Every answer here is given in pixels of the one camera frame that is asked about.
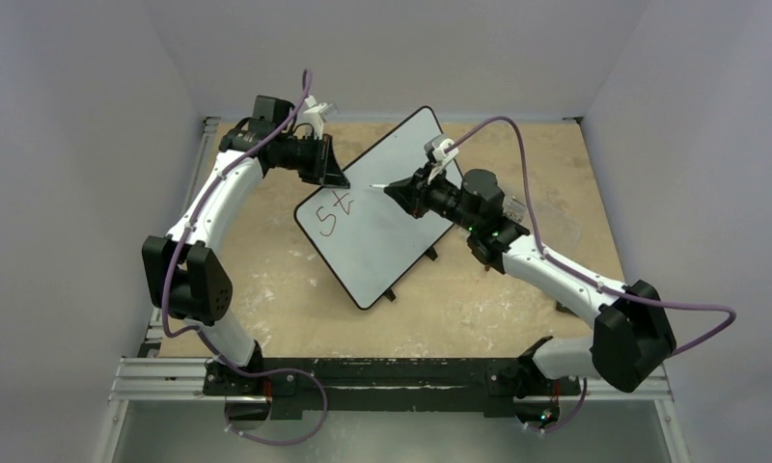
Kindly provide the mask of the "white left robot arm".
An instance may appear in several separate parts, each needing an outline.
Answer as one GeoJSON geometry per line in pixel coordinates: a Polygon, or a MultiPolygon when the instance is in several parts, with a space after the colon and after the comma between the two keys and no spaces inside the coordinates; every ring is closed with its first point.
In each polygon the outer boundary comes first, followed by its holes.
{"type": "Polygon", "coordinates": [[[307,95],[299,103],[259,95],[251,116],[221,139],[201,191],[164,234],[150,235],[141,254],[153,305],[172,339],[195,333],[240,394],[264,381],[261,350],[231,313],[234,286],[219,254],[240,207],[272,169],[294,171],[316,186],[347,189],[350,182],[324,125],[334,104],[307,95]]]}

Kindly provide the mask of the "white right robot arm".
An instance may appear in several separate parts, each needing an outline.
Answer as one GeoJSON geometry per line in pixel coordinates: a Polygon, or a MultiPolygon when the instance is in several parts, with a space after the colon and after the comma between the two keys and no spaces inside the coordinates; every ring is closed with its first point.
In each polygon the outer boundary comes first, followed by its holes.
{"type": "Polygon", "coordinates": [[[537,287],[591,328],[588,337],[544,337],[524,351],[518,396],[540,393],[569,376],[599,378],[632,393],[676,350],[653,286],[627,285],[581,265],[558,265],[557,254],[505,212],[505,193],[493,173],[471,170],[455,185],[421,168],[381,189],[415,219],[433,212],[466,230],[467,245],[482,265],[537,287]]]}

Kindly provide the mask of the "white whiteboard black frame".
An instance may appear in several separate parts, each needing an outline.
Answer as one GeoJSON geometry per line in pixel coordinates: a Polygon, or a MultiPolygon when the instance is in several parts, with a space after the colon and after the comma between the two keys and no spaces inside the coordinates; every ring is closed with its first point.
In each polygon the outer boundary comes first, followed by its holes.
{"type": "Polygon", "coordinates": [[[343,167],[349,189],[321,187],[293,218],[355,306],[370,309],[452,228],[429,213],[414,219],[371,184],[410,177],[427,161],[424,145],[442,134],[422,106],[343,167]]]}

